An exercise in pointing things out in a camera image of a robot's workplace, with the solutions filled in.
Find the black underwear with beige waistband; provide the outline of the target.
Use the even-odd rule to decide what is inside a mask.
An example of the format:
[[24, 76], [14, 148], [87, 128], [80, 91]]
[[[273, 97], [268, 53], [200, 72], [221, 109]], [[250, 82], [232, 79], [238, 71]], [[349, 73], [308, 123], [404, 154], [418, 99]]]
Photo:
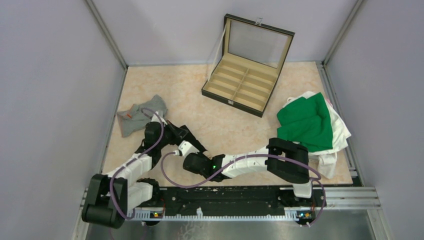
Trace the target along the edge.
[[199, 140], [196, 139], [196, 137], [192, 134], [192, 132], [189, 130], [189, 128], [186, 125], [182, 125], [179, 127], [183, 130], [185, 135], [182, 137], [184, 141], [187, 141], [191, 143], [194, 147], [196, 147], [199, 150], [199, 153], [206, 156], [208, 159], [212, 159], [212, 154], [200, 143]]

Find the black leather compartment box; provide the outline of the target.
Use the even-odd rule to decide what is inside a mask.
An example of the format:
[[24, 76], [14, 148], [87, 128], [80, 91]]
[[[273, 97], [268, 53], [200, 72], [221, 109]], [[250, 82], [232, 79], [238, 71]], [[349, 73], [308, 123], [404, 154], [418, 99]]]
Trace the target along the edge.
[[201, 94], [262, 117], [277, 85], [295, 33], [232, 14], [223, 31]]

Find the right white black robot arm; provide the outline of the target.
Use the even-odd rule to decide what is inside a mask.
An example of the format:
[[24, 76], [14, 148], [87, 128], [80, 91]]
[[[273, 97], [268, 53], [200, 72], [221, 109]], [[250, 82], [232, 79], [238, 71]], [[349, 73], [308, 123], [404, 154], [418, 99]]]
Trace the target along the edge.
[[307, 206], [314, 198], [309, 175], [309, 151], [300, 144], [274, 137], [258, 150], [234, 155], [221, 154], [212, 158], [188, 141], [183, 141], [178, 150], [184, 157], [183, 169], [201, 175], [210, 182], [269, 172], [292, 184], [293, 200], [297, 205]]

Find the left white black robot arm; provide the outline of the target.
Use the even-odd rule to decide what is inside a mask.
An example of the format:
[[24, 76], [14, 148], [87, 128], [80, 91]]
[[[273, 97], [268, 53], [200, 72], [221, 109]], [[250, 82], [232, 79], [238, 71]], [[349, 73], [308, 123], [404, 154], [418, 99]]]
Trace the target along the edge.
[[160, 202], [158, 183], [143, 180], [142, 175], [152, 170], [162, 157], [162, 149], [178, 146], [190, 134], [187, 126], [175, 126], [170, 121], [150, 122], [145, 126], [144, 138], [129, 160], [106, 174], [95, 174], [88, 186], [81, 219], [85, 223], [118, 229], [140, 204], [154, 207]]

